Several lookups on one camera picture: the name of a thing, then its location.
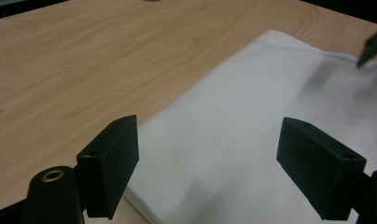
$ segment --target black object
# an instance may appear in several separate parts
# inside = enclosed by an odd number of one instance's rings
[[[301,0],[362,20],[377,23],[377,0]]]
[[[322,219],[377,224],[377,172],[366,159],[310,123],[284,118],[276,159]]]
[[[77,166],[49,168],[31,181],[26,200],[0,210],[0,223],[84,223],[111,219],[139,161],[136,116],[111,122],[80,153]]]
[[[361,67],[364,63],[370,60],[377,54],[377,33],[367,40],[365,48],[357,61],[357,68]]]
[[[113,121],[77,154],[77,179],[89,217],[113,217],[138,161],[136,119]]]
[[[13,16],[22,12],[48,7],[67,0],[26,0],[18,3],[0,6],[0,19]]]
[[[31,180],[21,224],[32,223],[84,223],[72,168],[49,168]]]

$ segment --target light wood grain surface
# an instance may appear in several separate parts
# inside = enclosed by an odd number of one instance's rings
[[[358,55],[377,25],[298,0],[71,0],[0,20],[0,209],[38,172],[74,166],[111,120],[143,122],[271,29]],[[146,222],[122,200],[110,223]]]

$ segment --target white cloth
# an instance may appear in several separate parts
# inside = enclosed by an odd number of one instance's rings
[[[151,223],[327,223],[276,161],[278,139],[283,117],[302,119],[377,170],[377,62],[355,64],[280,32],[259,37],[139,127],[125,197]]]

